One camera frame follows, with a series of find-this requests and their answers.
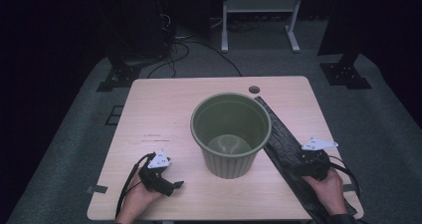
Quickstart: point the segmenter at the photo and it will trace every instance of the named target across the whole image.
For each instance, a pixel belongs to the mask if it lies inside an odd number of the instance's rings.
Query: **ribbed bucket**
[[[264,107],[235,93],[218,94],[200,103],[190,128],[208,169],[227,179],[249,171],[272,130]]]

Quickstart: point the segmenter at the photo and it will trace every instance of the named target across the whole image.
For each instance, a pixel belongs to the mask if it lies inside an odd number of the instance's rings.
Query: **shelf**
[[[227,0],[227,13],[293,12],[295,0]]]

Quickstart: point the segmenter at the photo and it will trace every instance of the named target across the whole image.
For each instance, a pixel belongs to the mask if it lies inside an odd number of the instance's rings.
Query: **gray carpet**
[[[361,202],[368,223],[422,222],[422,131],[382,79],[378,68],[360,56],[355,67],[371,90],[331,87],[319,63],[339,56],[317,56],[325,21],[298,21],[295,33],[301,52],[294,54],[280,23],[264,22],[245,33],[229,33],[229,53],[243,76],[305,76],[309,79],[343,160],[364,188]],[[179,30],[178,36],[189,35]],[[219,50],[220,33],[208,42]],[[186,58],[174,64],[175,78],[236,77],[234,67],[214,50],[185,43]],[[186,48],[172,46],[172,58]],[[142,69],[146,78],[160,64]],[[50,148],[8,223],[112,223],[87,218],[115,126],[105,125],[113,106],[124,105],[129,88],[97,93],[111,68],[104,58],[93,69],[70,108]],[[151,78],[171,78],[167,65]]]

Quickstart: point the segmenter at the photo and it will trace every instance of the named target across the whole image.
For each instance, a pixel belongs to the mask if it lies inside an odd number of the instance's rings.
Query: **hand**
[[[318,181],[310,176],[304,176],[306,181],[316,192],[319,202],[325,207],[330,216],[347,214],[344,204],[342,179],[334,168],[328,170],[323,181]]]
[[[159,192],[148,191],[142,183],[139,183],[138,172],[139,170],[130,182],[127,189],[129,191],[124,197],[123,205],[117,218],[115,218],[115,223],[132,223],[152,202],[162,196]]]

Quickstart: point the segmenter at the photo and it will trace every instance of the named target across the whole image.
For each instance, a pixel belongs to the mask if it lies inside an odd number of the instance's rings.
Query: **small round hole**
[[[260,88],[257,87],[257,86],[251,86],[251,87],[249,87],[249,92],[252,93],[252,94],[257,94],[260,91],[261,91]]]

